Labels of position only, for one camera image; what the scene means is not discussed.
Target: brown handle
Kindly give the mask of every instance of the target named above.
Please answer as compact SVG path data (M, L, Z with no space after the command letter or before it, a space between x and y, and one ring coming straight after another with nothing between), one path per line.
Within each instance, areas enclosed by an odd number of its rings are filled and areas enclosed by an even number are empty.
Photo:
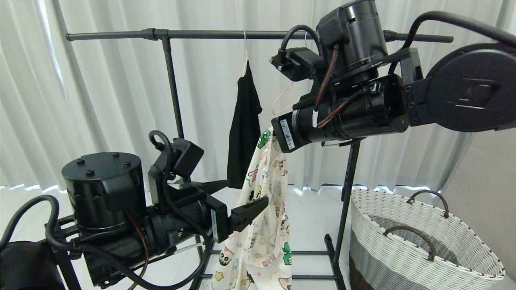
M413 232L414 234L420 236L421 238L423 238L423 240L425 240L425 242L430 246L430 251L428 252L428 260L430 262L433 262L433 259L436 256L436 248L433 246L432 241L430 241L430 238L428 238L427 235L422 233L420 230L417 230L417 229L415 229L413 227L408 227L406 225L399 225L397 227L388 228L388 229L385 230L383 235L387 236L389 233L397 231L397 230L410 231L410 232Z
M446 203L446 200L444 200L444 197L443 197L440 193L438 193L438 192L436 192L436 191L433 191L433 190L426 190L426 189L424 189L424 190L420 190L420 191L418 191L418 192L414 193L414 194L409 198L409 200L407 200L407 203L413 203L413 202L415 201L415 199L414 199L414 198L415 198L418 194L422 194L422 193L424 193L424 192L429 192L429 193L431 193L431 194L434 194L434 195L438 196L438 197L441 199L441 201L443 202L443 204L444 204L444 218L448 218L448 217L450 217L450 215L449 215L450 211L449 211L449 209L448 209L448 203Z

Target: tiled floor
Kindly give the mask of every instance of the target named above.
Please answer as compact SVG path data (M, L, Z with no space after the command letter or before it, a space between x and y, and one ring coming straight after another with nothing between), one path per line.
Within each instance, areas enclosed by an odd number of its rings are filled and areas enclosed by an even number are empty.
M0 232L4 231L12 214L27 200L40 195L40 190L27 191L24 188L13 190L0 190L0 206L1 206L1 227ZM57 190L47 192L59 199L60 216L71 214L71 207L68 197L60 194ZM225 202L229 207L234 206L238 196L238 191L233 189L224 189L215 194L215 197ZM329 233L335 244L338 223L342 203L340 201L340 189L336 187L325 187L320 192L305 190L300 192L292 190L287 212L291 221L291 239L290 245L292 250L325 250L323 241L324 235ZM48 204L41 203L32 208L21 219L12 240L39 240L44 237L43 224L48 220L50 207ZM346 227L346 237L349 237L349 227ZM344 277L348 276L348 240L345 238L340 265ZM181 246L192 244L187 241ZM211 272L215 266L216 256L209 263L207 272ZM196 250L190 250L169 257L158 263L149 265L145 274L145 279L158 285L170 285L179 282L188 276L197 266L198 258ZM88 271L83 259L73 261L73 265L79 277L83 289L94 289L88 276ZM294 256L294 274L295 275L331 275L331 267L329 261L324 256ZM127 289L131 285L128 279L124 279L117 285L109 289ZM293 281L292 289L336 289L332 281ZM516 289L516 283L506 278L498 284L490 288L491 290L509 290Z

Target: white laundry basket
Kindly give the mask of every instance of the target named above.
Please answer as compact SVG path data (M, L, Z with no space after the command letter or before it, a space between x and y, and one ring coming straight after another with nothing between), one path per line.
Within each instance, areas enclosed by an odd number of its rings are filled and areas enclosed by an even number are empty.
M430 192L445 210L415 202ZM362 289L486 289L505 276L496 255L442 196L369 190L351 194L350 282Z

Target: white curtain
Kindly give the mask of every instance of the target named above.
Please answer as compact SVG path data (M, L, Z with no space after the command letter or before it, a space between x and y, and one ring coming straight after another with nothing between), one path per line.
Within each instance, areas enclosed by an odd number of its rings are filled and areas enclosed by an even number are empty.
M144 171L157 157L150 130L177 136L160 42L143 39L67 42L65 33L144 28L288 30L315 27L319 19L347 1L0 1L0 185L42 188L59 184L67 162L98 151L141 157ZM428 10L445 10L491 25L504 14L503 0L377 0L383 29L406 33ZM455 36L453 44L421 44L424 72L447 52L484 37L439 24L424 23L420 33ZM224 179L228 136L242 75L244 40L172 40L185 138L205 150L192 178ZM278 40L247 40L254 82L270 126L272 103L290 86L268 62ZM305 41L291 41L304 46ZM389 52L400 42L388 44ZM308 92L299 82L285 94L283 108ZM356 183L439 187L467 147L469 135L427 125L403 134L367 138ZM340 184L346 148L312 144L291 154L291 182L317 188Z

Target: black clothes rack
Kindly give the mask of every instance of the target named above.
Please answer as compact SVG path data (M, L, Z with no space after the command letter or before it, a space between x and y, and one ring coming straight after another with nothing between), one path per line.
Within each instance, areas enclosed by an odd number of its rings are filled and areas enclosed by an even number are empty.
M399 34L390 30L384 30L385 41L405 40L407 34ZM257 31L257 30L167 30L147 28L140 31L119 31L119 32L103 32L103 33L81 33L81 34L66 34L68 41L76 40L93 40L93 39L128 39L141 38L148 40L161 40L163 51L165 52L165 62L167 64L168 81L170 92L172 95L172 104L174 108L175 123L177 126L179 138L184 138L183 122L181 119L181 110L179 107L178 89L175 83L174 66L172 63L172 49L170 46L170 39L283 39L287 34L286 31ZM304 32L297 32L291 39L312 39L309 34ZM436 36L436 35L416 35L414 41L426 42L451 42L453 37L450 36ZM348 213L349 199L351 196L351 187L353 185L353 177L357 166L358 152L360 142L351 145L348 157L348 164L346 169L346 176L344 179L344 187L342 188L341 200L343 201L341 220L338 228L337 241L335 248L333 248L332 239L329 234L324 236L326 244L326 251L293 251L294 255L325 255L328 256L333 271L333 275L293 275L293 279L297 280L334 280L338 290L346 290L344 278L341 269L338 265L340 257L342 242L344 237L344 227L346 224L346 217ZM199 243L200 237L195 236L196 243ZM199 260L206 254L218 254L220 251L213 250L213 242L206 243L206 250L198 247ZM203 274L194 278L190 286L190 290L198 290L201 286L202 279L208 279L212 275L205 274L206 265L203 265Z

